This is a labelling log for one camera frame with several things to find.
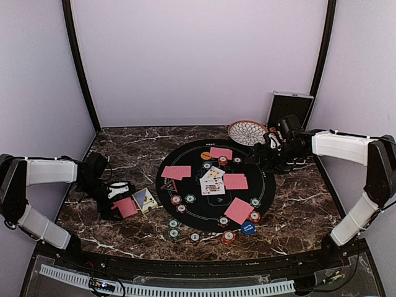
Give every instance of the poker mat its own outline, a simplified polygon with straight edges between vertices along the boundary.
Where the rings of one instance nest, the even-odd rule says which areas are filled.
[[[203,160],[200,155],[204,152],[209,152],[211,147],[230,149],[233,151],[233,158],[240,157],[242,160],[251,151],[250,147],[239,145],[232,140],[221,139],[198,140],[177,148],[164,159],[157,173],[157,194],[163,207],[172,217],[187,226],[216,233],[241,228],[241,225],[232,220],[225,228],[217,225],[218,218],[224,215],[235,197],[248,203],[250,203],[252,198],[259,199],[261,205],[254,210],[263,217],[270,208],[275,196],[275,178],[273,174],[264,173],[259,165],[245,164],[244,162],[237,165],[232,160],[228,160],[226,166],[220,166],[217,159]],[[204,162],[210,162],[212,166],[225,171],[225,173],[244,173],[249,189],[226,190],[224,195],[201,195],[199,179],[207,172],[203,167]],[[161,177],[165,166],[176,165],[190,165],[191,177],[183,178],[181,181],[174,180],[177,193],[161,189],[163,185],[170,181],[168,178]],[[184,198],[188,194],[195,195],[196,201],[190,204],[187,203]],[[176,211],[176,206],[171,203],[171,197],[174,195],[182,197],[182,203],[187,206],[186,213],[181,214]]]

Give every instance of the card stack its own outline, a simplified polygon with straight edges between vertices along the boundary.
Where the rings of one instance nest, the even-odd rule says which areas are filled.
[[[225,171],[212,166],[199,180],[201,194],[203,196],[225,194],[225,187],[222,178],[224,174]]]

